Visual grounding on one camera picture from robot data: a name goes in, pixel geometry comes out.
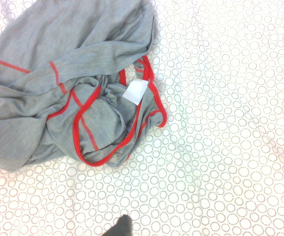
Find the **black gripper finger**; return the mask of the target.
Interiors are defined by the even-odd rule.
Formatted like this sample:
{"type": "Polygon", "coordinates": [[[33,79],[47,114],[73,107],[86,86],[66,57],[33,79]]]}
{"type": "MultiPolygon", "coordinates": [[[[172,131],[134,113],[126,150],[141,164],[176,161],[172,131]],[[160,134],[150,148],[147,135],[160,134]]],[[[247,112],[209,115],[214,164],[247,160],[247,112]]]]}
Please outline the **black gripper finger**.
{"type": "Polygon", "coordinates": [[[128,215],[121,216],[102,236],[132,236],[132,219],[128,215]]]}

